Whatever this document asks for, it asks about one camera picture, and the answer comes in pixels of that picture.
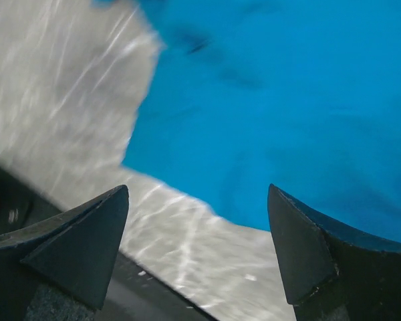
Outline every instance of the blue tarp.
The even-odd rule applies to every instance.
[[[141,0],[167,49],[124,165],[269,229],[273,183],[401,241],[401,0]]]

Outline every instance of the dark stain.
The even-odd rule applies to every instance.
[[[182,47],[188,55],[205,49],[211,42],[207,34],[189,25],[178,26],[175,29],[174,37],[176,45]]]

